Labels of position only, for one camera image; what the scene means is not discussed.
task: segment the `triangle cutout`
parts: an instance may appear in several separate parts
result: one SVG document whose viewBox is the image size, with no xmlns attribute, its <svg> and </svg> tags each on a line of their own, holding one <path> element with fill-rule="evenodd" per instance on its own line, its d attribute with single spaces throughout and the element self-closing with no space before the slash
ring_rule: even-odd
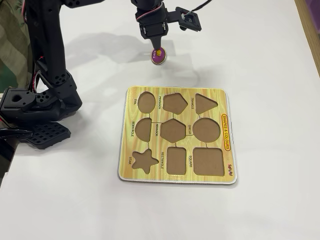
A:
<svg viewBox="0 0 320 240">
<path fill-rule="evenodd" d="M 199 93 L 195 95 L 195 112 L 203 114 L 204 112 L 218 107 L 218 103 L 210 98 L 207 98 Z"/>
</svg>

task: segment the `wood grain pattern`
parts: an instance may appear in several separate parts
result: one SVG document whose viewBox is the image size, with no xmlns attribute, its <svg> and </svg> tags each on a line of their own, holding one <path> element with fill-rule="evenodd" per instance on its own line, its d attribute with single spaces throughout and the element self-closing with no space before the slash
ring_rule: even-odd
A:
<svg viewBox="0 0 320 240">
<path fill-rule="evenodd" d="M 139 111 L 137 101 L 144 92 L 150 92 L 156 99 L 155 108 L 149 113 Z M 163 109 L 164 96 L 180 93 L 187 107 L 177 115 Z M 200 115 L 196 113 L 196 94 L 201 94 L 217 102 L 218 106 Z M 153 87 L 153 86 L 133 86 L 127 91 L 125 113 L 122 130 L 122 142 L 119 158 L 118 174 L 123 180 L 139 182 L 175 182 L 175 183 L 202 183 L 202 184 L 232 184 L 236 180 L 236 166 L 234 149 L 232 146 L 231 129 L 225 130 L 226 122 L 223 116 L 229 117 L 228 102 L 226 93 L 222 89 L 216 88 L 181 88 L 181 87 Z M 144 118 L 151 118 L 150 141 L 140 140 L 135 134 L 137 123 Z M 171 143 L 160 136 L 161 125 L 168 120 L 175 119 L 186 126 L 186 137 L 175 143 Z M 216 121 L 221 129 L 221 134 L 214 142 L 201 142 L 193 133 L 193 125 L 199 118 L 210 118 Z M 231 150 L 226 149 L 225 136 L 228 138 L 227 144 L 231 143 Z M 167 173 L 167 150 L 168 148 L 184 148 L 186 150 L 186 171 L 185 174 Z M 193 151 L 195 148 L 218 148 L 223 154 L 224 175 L 207 176 L 196 175 L 193 164 Z M 133 152 L 144 153 L 147 149 L 152 151 L 152 157 L 159 161 L 159 164 L 152 165 L 150 173 L 146 174 L 142 169 L 133 169 L 135 162 Z"/>
<path fill-rule="evenodd" d="M 298 10 L 302 27 L 310 46 L 310 50 L 314 59 L 315 66 L 320 76 L 320 38 L 316 28 L 313 25 L 312 18 L 306 3 L 306 0 L 294 0 Z"/>
</svg>

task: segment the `shape puzzle board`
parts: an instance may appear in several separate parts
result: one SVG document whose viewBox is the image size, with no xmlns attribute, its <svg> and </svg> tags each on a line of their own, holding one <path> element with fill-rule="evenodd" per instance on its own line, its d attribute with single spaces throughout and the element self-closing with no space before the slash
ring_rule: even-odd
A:
<svg viewBox="0 0 320 240">
<path fill-rule="evenodd" d="M 130 87 L 118 174 L 124 181 L 233 184 L 237 172 L 226 93 Z"/>
</svg>

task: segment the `star cutout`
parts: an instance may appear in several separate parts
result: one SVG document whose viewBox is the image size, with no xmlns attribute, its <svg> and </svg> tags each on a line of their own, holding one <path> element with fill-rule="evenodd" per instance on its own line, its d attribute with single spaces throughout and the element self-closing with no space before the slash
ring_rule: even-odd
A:
<svg viewBox="0 0 320 240">
<path fill-rule="evenodd" d="M 132 153 L 132 156 L 135 159 L 135 162 L 132 164 L 132 168 L 143 169 L 145 174 L 150 173 L 150 167 L 152 165 L 156 165 L 159 163 L 157 159 L 152 157 L 152 151 L 150 149 L 145 150 L 144 153 L 134 151 Z"/>
</svg>

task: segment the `bolt hole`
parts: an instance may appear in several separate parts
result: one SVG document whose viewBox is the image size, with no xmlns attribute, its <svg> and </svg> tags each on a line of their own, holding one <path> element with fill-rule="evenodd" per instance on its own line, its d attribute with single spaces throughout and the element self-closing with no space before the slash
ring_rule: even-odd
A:
<svg viewBox="0 0 320 240">
<path fill-rule="evenodd" d="M 20 95 L 14 95 L 12 98 L 12 102 L 16 103 L 18 101 L 20 101 L 22 99 L 22 97 Z"/>
</svg>

